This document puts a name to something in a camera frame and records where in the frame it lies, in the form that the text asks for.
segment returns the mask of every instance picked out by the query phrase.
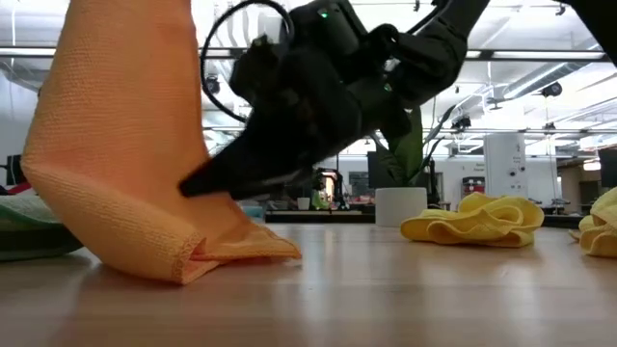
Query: white planter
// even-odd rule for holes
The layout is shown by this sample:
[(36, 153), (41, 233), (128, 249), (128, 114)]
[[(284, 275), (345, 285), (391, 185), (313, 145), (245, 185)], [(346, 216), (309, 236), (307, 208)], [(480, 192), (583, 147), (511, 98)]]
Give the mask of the white planter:
[(425, 188), (381, 188), (375, 192), (377, 227), (400, 227), (427, 208)]
[(310, 209), (310, 198), (298, 198), (298, 209), (308, 211)]

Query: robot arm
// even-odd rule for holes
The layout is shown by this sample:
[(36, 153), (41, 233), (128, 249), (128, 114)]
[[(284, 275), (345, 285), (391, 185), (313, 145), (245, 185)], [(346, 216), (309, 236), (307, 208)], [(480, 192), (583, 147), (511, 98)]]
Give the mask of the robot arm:
[[(237, 200), (269, 193), (310, 177), (314, 164), (375, 129), (409, 132), (405, 109), (454, 83), (489, 1), (436, 0), (431, 16), (408, 33), (388, 24), (367, 32), (348, 0), (294, 9), (286, 24), (295, 36), (277, 44), (261, 37), (234, 66), (229, 85), (253, 106), (244, 132), (184, 179), (181, 193), (227, 191)], [(600, 44), (610, 41), (602, 28), (610, 11), (592, 10), (596, 2), (588, 0), (568, 3)], [(598, 16), (603, 24), (589, 23)], [(386, 71), (392, 58), (398, 64)]]

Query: wooden tabletop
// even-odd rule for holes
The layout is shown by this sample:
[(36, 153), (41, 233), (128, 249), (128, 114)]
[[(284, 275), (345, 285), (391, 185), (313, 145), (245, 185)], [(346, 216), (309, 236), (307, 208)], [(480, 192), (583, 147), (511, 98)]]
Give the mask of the wooden tabletop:
[(366, 225), (273, 229), (302, 261), (231, 264), (186, 287), (87, 252), (0, 264), (0, 345), (617, 346), (617, 260), (581, 255), (566, 230), (510, 250)]

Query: orange towel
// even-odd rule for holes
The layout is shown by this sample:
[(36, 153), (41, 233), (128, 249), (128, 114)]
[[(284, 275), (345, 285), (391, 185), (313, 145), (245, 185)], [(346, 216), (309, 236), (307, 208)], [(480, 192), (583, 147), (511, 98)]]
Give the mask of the orange towel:
[(207, 158), (190, 0), (73, 0), (23, 167), (100, 259), (187, 283), (226, 261), (300, 257), (227, 194), (187, 200)]

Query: yellow microfiber cloth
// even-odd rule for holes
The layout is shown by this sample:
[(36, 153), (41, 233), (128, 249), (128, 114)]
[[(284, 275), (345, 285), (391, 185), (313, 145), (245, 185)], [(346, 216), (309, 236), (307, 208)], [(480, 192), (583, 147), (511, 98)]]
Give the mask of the yellow microfiber cloth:
[(300, 257), (228, 194), (187, 200), (208, 158), (190, 0), (73, 0), (27, 140), (28, 181), (104, 263), (188, 283), (217, 265)]
[(617, 188), (594, 202), (591, 215), (578, 224), (580, 232), (570, 234), (587, 255), (617, 257)]
[(473, 193), (458, 212), (428, 209), (402, 223), (401, 233), (412, 241), (441, 245), (475, 244), (523, 247), (533, 243), (533, 231), (542, 225), (544, 212), (524, 198), (489, 198)]

